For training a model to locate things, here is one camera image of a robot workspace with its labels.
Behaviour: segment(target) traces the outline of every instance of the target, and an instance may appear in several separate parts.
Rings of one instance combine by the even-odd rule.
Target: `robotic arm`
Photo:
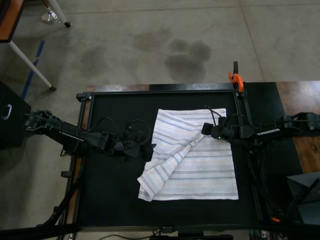
[[[245,119],[247,124],[229,124],[231,118],[238,116]],[[293,116],[283,116],[270,125],[259,127],[250,124],[249,120],[242,114],[234,114],[229,117],[220,116],[218,125],[205,123],[202,128],[202,134],[211,135],[214,139],[222,139],[228,142],[244,141],[253,143],[256,147],[263,147],[270,141],[283,138],[319,136],[320,115],[311,112],[300,112]]]
[[[110,156],[137,157],[141,155],[146,161],[150,161],[155,144],[148,143],[150,138],[149,126],[142,120],[135,120],[126,125],[126,131],[120,136],[115,123],[109,117],[101,118],[97,125],[85,131],[80,127],[74,126],[60,120],[52,115],[50,111],[38,110],[31,114],[25,114],[27,121],[24,125],[28,132],[38,135],[47,135],[51,139],[63,145],[65,155],[82,157],[87,147],[97,152]],[[93,132],[93,130],[103,120],[109,120],[116,133]],[[148,136],[140,130],[131,126],[134,122],[143,122],[148,127]]]

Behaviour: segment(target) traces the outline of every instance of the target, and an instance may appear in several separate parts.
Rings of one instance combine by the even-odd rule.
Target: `white table leg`
[[[64,25],[69,28],[70,22],[67,21],[64,13],[62,12],[59,4],[57,3],[57,0],[48,0],[50,6],[53,8],[55,14],[58,16],[60,22],[64,23]]]
[[[51,83],[45,78],[45,76],[42,75],[38,68],[36,68],[36,66],[33,65],[33,63],[27,58],[26,55],[24,55],[24,53],[17,47],[17,45],[15,45],[13,41],[9,42],[9,46],[29,66],[29,68],[31,68],[31,70],[38,75],[38,77],[49,87],[51,91],[56,90],[56,88],[51,85]]]

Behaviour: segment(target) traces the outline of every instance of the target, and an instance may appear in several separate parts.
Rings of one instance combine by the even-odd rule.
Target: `floor stain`
[[[102,45],[84,51],[79,60],[81,74],[94,77],[108,72],[109,68],[104,59],[105,52],[106,48]]]
[[[188,44],[187,41],[175,39],[170,49],[179,54],[170,55],[164,61],[171,79],[178,83],[197,83],[205,79],[204,62],[211,57],[211,48],[202,41]]]
[[[170,77],[179,83],[191,83],[205,79],[204,64],[187,54],[169,56],[165,67]]]
[[[188,51],[189,43],[182,39],[175,39],[170,43],[170,49],[172,52],[183,53]]]
[[[135,83],[139,83],[140,81],[137,74],[139,60],[136,57],[126,57],[121,60],[121,63],[126,72],[133,77]]]
[[[162,47],[172,37],[170,29],[160,29],[156,32],[143,32],[136,35],[132,46],[137,49],[153,51]]]

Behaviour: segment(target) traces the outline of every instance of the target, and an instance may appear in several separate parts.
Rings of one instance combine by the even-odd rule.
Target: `white towel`
[[[226,116],[226,109],[215,109]],[[214,114],[215,121],[219,116]],[[158,110],[152,159],[138,178],[138,198],[152,200],[238,199],[230,143],[204,136],[209,110]]]

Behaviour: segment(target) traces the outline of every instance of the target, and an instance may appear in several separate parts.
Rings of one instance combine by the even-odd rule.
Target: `blue tape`
[[[35,55],[36,58],[40,57],[42,49],[44,49],[44,45],[45,45],[45,40],[41,40],[40,46],[38,48],[38,52]]]
[[[33,65],[37,66],[38,62],[39,62],[39,59],[35,60]],[[28,89],[29,89],[30,84],[31,84],[32,77],[34,76],[34,73],[35,73],[34,71],[30,70],[29,75],[28,75],[28,77],[26,79],[26,83],[24,85],[24,88],[23,88],[23,91],[22,91],[22,95],[21,95],[21,98],[23,100],[25,100],[25,98],[26,98]]]
[[[36,58],[40,57],[41,52],[44,49],[44,46],[45,46],[45,40],[41,40],[40,41],[40,46],[39,46],[38,51],[36,52],[36,55],[35,55]],[[36,67],[38,62],[39,62],[39,59],[35,60],[33,65]],[[23,91],[22,91],[22,95],[21,95],[21,98],[23,100],[25,100],[25,98],[27,96],[27,92],[28,92],[28,89],[30,87],[30,84],[31,84],[32,78],[34,76],[34,73],[35,73],[34,71],[30,70],[29,75],[28,75],[28,77],[26,79],[26,83],[24,85],[24,88],[23,88]]]

